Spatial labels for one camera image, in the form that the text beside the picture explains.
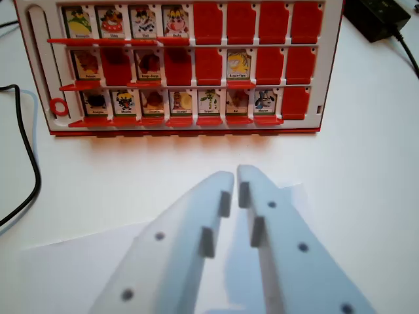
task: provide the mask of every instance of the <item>white frame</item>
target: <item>white frame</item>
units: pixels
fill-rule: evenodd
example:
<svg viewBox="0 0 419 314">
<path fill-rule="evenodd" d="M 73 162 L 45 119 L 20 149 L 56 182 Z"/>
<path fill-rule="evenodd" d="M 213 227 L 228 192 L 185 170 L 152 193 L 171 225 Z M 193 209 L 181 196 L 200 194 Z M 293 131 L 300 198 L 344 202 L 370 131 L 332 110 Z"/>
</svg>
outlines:
<svg viewBox="0 0 419 314">
<path fill-rule="evenodd" d="M 288 23 L 288 30 L 287 30 L 287 37 L 285 40 L 285 44 L 264 44 L 259 45 L 259 38 L 257 38 L 258 34 L 258 25 L 259 25 L 259 3 L 260 1 L 252 1 L 251 3 L 255 3 L 256 7 L 256 32 L 255 38 L 253 41 L 253 45 L 227 45 L 227 38 L 226 35 L 226 22 L 227 22 L 227 3 L 221 2 L 223 7 L 220 8 L 220 11 L 223 12 L 223 38 L 221 45 L 205 45 L 204 47 L 217 47 L 218 49 L 223 49 L 220 54 L 223 57 L 223 63 L 225 63 L 226 58 L 226 49 L 237 49 L 237 48 L 246 48 L 246 49 L 253 49 L 252 52 L 252 67 L 251 69 L 251 81 L 255 82 L 255 61 L 256 61 L 256 53 L 258 47 L 264 46 L 277 46 L 280 48 L 285 48 L 285 52 L 283 53 L 284 58 L 284 67 L 283 67 L 283 75 L 282 81 L 280 85 L 258 85 L 257 88 L 281 88 L 286 85 L 285 81 L 285 68 L 286 68 L 286 58 L 287 58 L 287 48 L 291 45 L 291 38 L 289 36 L 290 29 L 291 29 L 291 19 L 292 19 L 292 12 L 293 12 L 293 3 L 304 1 L 304 0 L 293 0 L 289 2 L 288 10 L 290 11 L 289 23 Z M 322 0 L 318 1 L 322 3 L 323 9 L 323 22 L 321 26 L 321 33 L 318 37 L 317 44 L 293 44 L 293 46 L 310 46 L 316 48 L 316 64 L 315 64 L 315 72 L 314 78 L 312 78 L 311 83 L 307 85 L 292 85 L 292 87 L 297 86 L 304 86 L 309 87 L 310 89 L 310 101 L 308 104 L 308 110 L 304 120 L 286 120 L 282 125 L 278 126 L 260 126 L 257 124 L 248 124 L 243 126 L 229 126 L 225 120 L 225 104 L 221 106 L 220 113 L 221 113 L 221 120 L 223 123 L 219 126 L 214 127 L 205 127 L 201 128 L 200 126 L 196 125 L 197 119 L 197 106 L 196 98 L 193 103 L 193 107 L 196 109 L 194 110 L 193 114 L 193 124 L 189 127 L 182 127 L 182 128 L 171 128 L 165 126 L 165 124 L 161 124 L 160 126 L 124 126 L 124 127 L 97 127 L 94 128 L 94 131 L 116 131 L 116 130 L 254 130 L 254 129 L 314 129 L 319 128 L 321 124 L 321 119 L 323 116 L 323 106 L 325 103 L 325 98 L 327 95 L 327 89 L 329 85 L 329 78 L 331 76 L 331 68 L 333 64 L 333 58 L 335 55 L 335 48 L 337 45 L 337 38 L 338 38 L 338 30 L 340 27 L 340 19 L 342 14 L 342 1 L 343 0 Z M 92 34 L 94 39 L 99 39 L 98 27 L 96 23 L 96 5 L 111 5 L 114 3 L 110 2 L 103 2 L 100 0 L 89 0 L 87 1 L 88 8 L 86 9 L 85 3 L 80 0 L 67 0 L 65 2 L 64 7 L 70 6 L 78 6 L 82 5 L 83 9 L 86 12 L 89 12 L 90 15 L 90 22 L 92 26 Z M 164 4 L 168 3 L 176 3 L 182 4 L 184 10 L 187 10 L 189 13 L 189 25 L 191 27 L 189 38 L 191 45 L 190 47 L 185 47 L 186 49 L 191 49 L 191 56 L 192 56 L 192 84 L 191 86 L 167 86 L 166 85 L 166 77 L 164 75 L 164 60 L 160 58 L 160 64 L 162 68 L 162 86 L 160 88 L 156 88 L 157 90 L 168 90 L 168 89 L 193 89 L 196 95 L 197 89 L 212 89 L 215 88 L 216 90 L 222 89 L 221 92 L 221 100 L 223 100 L 223 94 L 225 94 L 226 89 L 226 73 L 225 73 L 225 64 L 223 64 L 223 77 L 221 80 L 220 86 L 197 86 L 196 85 L 196 76 L 195 76 L 195 66 L 194 66 L 194 53 L 193 50 L 197 47 L 195 40 L 194 40 L 194 31 L 193 31 L 193 4 L 192 3 L 179 3 L 178 1 L 165 1 Z M 139 3 L 138 1 L 127 0 L 122 5 L 122 8 L 118 8 L 119 11 L 124 15 L 125 24 L 129 24 L 128 17 L 128 5 L 135 5 L 135 4 L 148 4 L 153 5 L 155 4 L 156 7 L 153 10 L 156 12 L 156 22 L 157 22 L 157 35 L 162 36 L 162 21 L 161 19 L 161 3 L 157 3 L 156 1 L 148 1 Z M 18 11 L 18 16 L 20 17 L 20 25 L 22 29 L 22 34 L 24 36 L 24 42 L 26 45 L 27 54 L 29 57 L 29 61 L 32 67 L 33 76 L 38 88 L 39 97 L 41 98 L 41 103 L 43 105 L 43 109 L 45 112 L 45 116 L 48 122 L 48 126 L 50 131 L 89 131 L 89 128 L 70 128 L 68 124 L 76 121 L 80 121 L 84 118 L 83 112 L 80 110 L 81 104 L 79 103 L 80 99 L 78 97 L 79 92 L 61 92 L 59 88 L 61 86 L 65 86 L 68 84 L 74 83 L 74 74 L 73 70 L 69 67 L 69 58 L 68 58 L 68 50 L 77 50 L 77 49 L 86 49 L 86 47 L 66 47 L 62 44 L 49 44 L 47 43 L 48 38 L 67 38 L 67 34 L 65 32 L 64 27 L 64 19 L 62 16 L 62 10 L 60 2 L 57 0 L 16 0 L 16 9 Z M 125 29 L 126 38 L 131 38 L 131 30 Z M 143 47 L 144 49 L 151 49 L 156 50 L 160 49 L 160 56 L 162 57 L 163 48 L 159 43 L 158 46 L 147 46 Z M 131 45 L 126 45 L 125 49 L 127 50 L 137 50 L 139 47 L 133 47 Z M 101 79 L 101 88 L 114 90 L 114 89 L 121 89 L 127 88 L 126 86 L 106 86 L 105 79 Z M 50 99 L 52 98 L 62 98 L 67 102 L 67 106 L 69 109 L 68 116 L 56 116 L 53 114 L 49 107 Z M 317 113 L 318 107 L 321 106 L 321 113 Z M 167 112 L 167 105 L 165 105 L 165 122 L 170 118 L 170 112 Z M 280 118 L 280 107 L 281 103 L 277 104 L 276 114 Z M 253 118 L 253 108 L 249 110 L 249 117 Z"/>
</svg>

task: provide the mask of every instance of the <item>red flap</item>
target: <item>red flap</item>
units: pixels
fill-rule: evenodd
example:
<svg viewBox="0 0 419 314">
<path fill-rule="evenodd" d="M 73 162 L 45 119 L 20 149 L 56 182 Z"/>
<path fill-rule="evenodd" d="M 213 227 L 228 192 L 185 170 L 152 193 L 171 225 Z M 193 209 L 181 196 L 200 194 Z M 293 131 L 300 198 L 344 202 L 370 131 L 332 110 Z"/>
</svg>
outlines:
<svg viewBox="0 0 419 314">
<path fill-rule="evenodd" d="M 284 44 L 287 35 L 289 11 L 285 2 L 262 2 L 259 19 L 259 43 Z"/>
<path fill-rule="evenodd" d="M 98 80 L 76 80 L 74 84 L 62 86 L 59 90 L 64 92 L 74 92 L 79 90 L 93 90 L 98 87 L 100 87 L 100 81 Z"/>
<path fill-rule="evenodd" d="M 256 59 L 256 84 L 281 84 L 282 67 L 281 48 L 259 48 Z"/>
<path fill-rule="evenodd" d="M 256 85 L 250 80 L 228 80 L 227 87 L 231 90 L 250 90 Z"/>
<path fill-rule="evenodd" d="M 124 39 L 109 39 L 109 38 L 51 38 L 46 40 L 51 44 L 65 44 L 67 46 L 92 46 L 93 44 L 98 44 L 100 46 L 124 46 L 126 44 L 131 44 L 133 46 L 156 46 L 157 42 L 154 40 L 147 39 L 131 39 L 129 41 Z"/>
<path fill-rule="evenodd" d="M 293 44 L 315 44 L 320 35 L 323 11 L 317 2 L 296 2 L 291 24 Z"/>
<path fill-rule="evenodd" d="M 153 116 L 153 117 L 146 117 L 137 122 L 138 126 L 158 126 L 164 122 L 163 116 Z"/>
<path fill-rule="evenodd" d="M 194 3 L 196 44 L 221 44 L 223 12 L 215 2 Z"/>
<path fill-rule="evenodd" d="M 197 126 L 219 126 L 223 121 L 219 116 L 198 116 Z"/>
<path fill-rule="evenodd" d="M 275 114 L 271 116 L 257 116 L 253 117 L 255 119 L 255 123 L 260 126 L 279 126 L 283 124 L 283 120 L 279 119 Z"/>
<path fill-rule="evenodd" d="M 103 75 L 108 86 L 126 86 L 131 81 L 130 58 L 121 48 L 101 48 Z"/>
<path fill-rule="evenodd" d="M 284 120 L 304 120 L 310 94 L 305 87 L 285 87 L 281 115 Z"/>
<path fill-rule="evenodd" d="M 189 38 L 186 37 L 157 37 L 157 41 L 164 46 L 189 46 Z"/>
<path fill-rule="evenodd" d="M 191 85 L 191 56 L 184 48 L 164 49 L 164 72 L 169 86 Z"/>
<path fill-rule="evenodd" d="M 198 85 L 220 85 L 223 72 L 223 57 L 218 54 L 218 49 L 196 49 L 195 69 Z"/>
<path fill-rule="evenodd" d="M 249 2 L 229 2 L 227 5 L 228 44 L 253 44 L 256 11 Z"/>
<path fill-rule="evenodd" d="M 135 126 L 137 118 L 134 116 L 114 116 L 109 126 Z"/>
<path fill-rule="evenodd" d="M 232 125 L 241 125 L 241 124 L 251 124 L 253 123 L 252 119 L 249 119 L 248 116 L 225 116 L 227 124 Z"/>
<path fill-rule="evenodd" d="M 289 84 L 310 84 L 314 73 L 316 55 L 310 47 L 290 47 L 288 49 L 285 77 Z"/>
<path fill-rule="evenodd" d="M 181 128 L 192 125 L 192 115 L 190 116 L 171 116 L 166 122 L 166 126 L 173 126 L 174 128 Z"/>
</svg>

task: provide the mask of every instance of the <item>screw hole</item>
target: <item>screw hole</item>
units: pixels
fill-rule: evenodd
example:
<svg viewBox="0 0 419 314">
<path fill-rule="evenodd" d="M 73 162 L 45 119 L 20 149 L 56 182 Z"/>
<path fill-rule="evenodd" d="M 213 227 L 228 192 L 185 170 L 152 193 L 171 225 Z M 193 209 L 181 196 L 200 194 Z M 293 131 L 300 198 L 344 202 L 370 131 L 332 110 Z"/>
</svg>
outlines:
<svg viewBox="0 0 419 314">
<path fill-rule="evenodd" d="M 157 241 L 160 241 L 160 240 L 163 240 L 164 239 L 165 235 L 164 235 L 163 232 L 157 232 L 156 235 L 155 235 L 155 237 L 156 237 L 156 240 Z"/>
<path fill-rule="evenodd" d="M 121 294 L 121 298 L 123 301 L 129 301 L 132 299 L 132 297 L 134 296 L 134 292 L 131 289 L 125 289 L 122 294 Z"/>
<path fill-rule="evenodd" d="M 342 310 L 342 313 L 345 313 L 345 314 L 352 314 L 354 312 L 354 309 L 352 308 L 350 304 L 342 304 L 340 309 Z"/>
<path fill-rule="evenodd" d="M 300 243 L 300 244 L 299 244 L 299 250 L 300 250 L 301 252 L 307 252 L 307 251 L 308 251 L 308 245 L 307 245 L 307 244 L 305 244 L 305 243 Z"/>
</svg>

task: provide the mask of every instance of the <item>black power adapter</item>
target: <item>black power adapter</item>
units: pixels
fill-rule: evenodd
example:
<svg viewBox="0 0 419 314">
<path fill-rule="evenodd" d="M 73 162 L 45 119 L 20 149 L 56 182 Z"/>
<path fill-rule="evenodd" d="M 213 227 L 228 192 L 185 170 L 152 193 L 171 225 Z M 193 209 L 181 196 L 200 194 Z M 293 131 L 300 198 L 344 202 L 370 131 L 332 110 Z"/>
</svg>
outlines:
<svg viewBox="0 0 419 314">
<path fill-rule="evenodd" d="M 419 78 L 418 64 L 400 34 L 410 14 L 394 0 L 346 0 L 344 15 L 370 43 L 394 36 L 405 49 Z"/>
</svg>

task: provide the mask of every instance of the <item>guess who game board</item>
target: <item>guess who game board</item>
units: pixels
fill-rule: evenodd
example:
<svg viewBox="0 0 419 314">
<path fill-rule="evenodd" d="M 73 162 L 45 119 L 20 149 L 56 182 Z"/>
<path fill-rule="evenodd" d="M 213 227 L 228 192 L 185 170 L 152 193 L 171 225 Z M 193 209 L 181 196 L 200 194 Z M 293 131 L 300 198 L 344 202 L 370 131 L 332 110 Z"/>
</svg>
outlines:
<svg viewBox="0 0 419 314">
<path fill-rule="evenodd" d="M 16 8 L 51 134 L 190 135 L 319 131 L 342 2 Z"/>
</svg>

